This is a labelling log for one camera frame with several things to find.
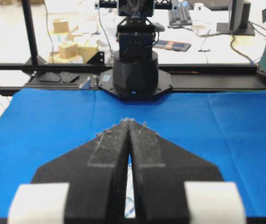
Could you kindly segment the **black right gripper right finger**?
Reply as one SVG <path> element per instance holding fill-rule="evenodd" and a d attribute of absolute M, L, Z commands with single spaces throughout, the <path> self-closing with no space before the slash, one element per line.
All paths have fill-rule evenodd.
<path fill-rule="evenodd" d="M 130 122 L 136 219 L 143 224 L 244 224 L 234 182 L 213 163 Z"/>

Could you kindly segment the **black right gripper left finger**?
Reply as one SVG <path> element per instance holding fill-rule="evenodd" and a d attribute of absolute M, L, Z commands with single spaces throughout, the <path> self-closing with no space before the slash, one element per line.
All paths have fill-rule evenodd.
<path fill-rule="evenodd" d="M 10 224 L 104 224 L 123 211 L 129 123 L 40 166 L 18 187 Z"/>

